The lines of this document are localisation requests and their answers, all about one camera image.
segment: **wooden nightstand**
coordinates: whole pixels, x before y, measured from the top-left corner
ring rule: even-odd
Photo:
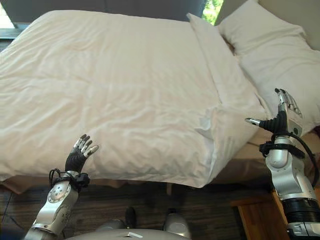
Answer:
[[[320,201],[320,188],[315,189]],[[237,207],[248,240],[290,240],[287,219],[275,192],[231,202]]]

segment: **robot finger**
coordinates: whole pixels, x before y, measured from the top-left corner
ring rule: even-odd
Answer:
[[[278,94],[279,105],[284,104],[284,103],[286,103],[286,104],[288,103],[288,99],[287,99],[287,96],[285,94],[286,93],[285,90],[276,88],[274,91]]]
[[[87,151],[85,151],[85,153],[83,155],[86,158],[88,158],[89,156],[94,154],[98,149],[99,149],[99,146],[98,145],[94,145],[94,146],[90,147]]]
[[[261,122],[260,119],[255,119],[255,118],[252,118],[252,117],[246,118],[245,121],[246,121],[247,123],[250,123],[250,124],[256,125],[256,126],[259,126],[259,124],[260,124],[260,122]]]
[[[295,109],[294,98],[288,92],[285,93],[285,96],[288,99],[288,107],[294,110]]]
[[[85,145],[86,142],[89,140],[89,138],[90,138],[90,136],[86,136],[86,137],[82,140],[82,142],[81,142],[80,145],[79,145],[79,149],[80,149],[80,150],[84,147],[84,145]]]
[[[83,141],[83,139],[86,137],[87,135],[86,134],[83,134],[76,142],[75,144],[73,145],[73,148],[77,148],[79,147],[79,145],[81,144],[81,142]]]
[[[292,101],[293,101],[293,110],[302,118],[302,113],[296,103],[296,100],[292,97]]]
[[[89,147],[90,144],[92,144],[92,141],[91,141],[91,140],[88,141],[88,142],[84,145],[83,148],[81,148],[81,152],[84,153],[84,152],[87,150],[87,148]]]

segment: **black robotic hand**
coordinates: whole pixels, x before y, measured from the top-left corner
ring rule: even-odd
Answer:
[[[251,117],[245,120],[274,134],[290,133],[298,137],[301,136],[303,116],[295,99],[283,89],[276,88],[274,91],[279,98],[278,115],[270,120],[259,120]]]
[[[98,145],[90,146],[92,141],[89,139],[90,136],[84,134],[76,141],[65,162],[66,172],[74,171],[80,174],[87,158],[98,150]]]

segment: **headboard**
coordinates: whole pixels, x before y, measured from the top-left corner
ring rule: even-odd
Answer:
[[[224,0],[215,25],[246,0]],[[259,4],[278,18],[302,26],[310,47],[320,51],[320,0],[259,0]]]

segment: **window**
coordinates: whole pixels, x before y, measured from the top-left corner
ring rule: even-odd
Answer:
[[[214,25],[223,3],[224,0],[206,0],[202,18]]]
[[[0,29],[14,29],[15,26],[0,3]]]

